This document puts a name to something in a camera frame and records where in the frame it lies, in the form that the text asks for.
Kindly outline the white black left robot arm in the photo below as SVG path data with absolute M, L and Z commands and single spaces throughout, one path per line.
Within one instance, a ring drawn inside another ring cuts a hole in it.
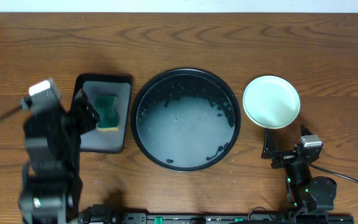
M 24 123 L 29 161 L 19 198 L 23 223 L 120 223 L 120 216 L 105 205 L 79 211 L 81 135 L 99 122 L 86 93 L 77 92 L 69 111 L 52 89 L 24 97 L 21 106 L 32 112 Z

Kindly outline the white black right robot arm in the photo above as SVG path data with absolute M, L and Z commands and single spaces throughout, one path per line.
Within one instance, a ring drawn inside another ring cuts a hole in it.
M 329 177 L 311 175 L 311 163 L 319 159 L 323 142 L 301 125 L 301 138 L 289 151 L 279 151 L 273 134 L 266 128 L 262 159 L 270 159 L 273 169 L 285 169 L 287 199 L 294 208 L 287 212 L 288 223 L 327 223 L 334 209 L 337 183 Z

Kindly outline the light teal plate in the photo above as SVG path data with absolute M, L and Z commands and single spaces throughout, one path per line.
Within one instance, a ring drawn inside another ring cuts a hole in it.
M 252 80 L 244 90 L 242 104 L 252 122 L 269 129 L 290 125 L 301 109 L 300 96 L 295 87 L 273 75 Z

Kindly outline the green yellow sponge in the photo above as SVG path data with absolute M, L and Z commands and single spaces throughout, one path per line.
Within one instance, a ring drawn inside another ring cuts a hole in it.
M 97 97 L 95 101 L 96 111 L 99 113 L 99 131 L 117 131 L 119 129 L 119 115 L 116 113 L 116 96 L 103 95 Z

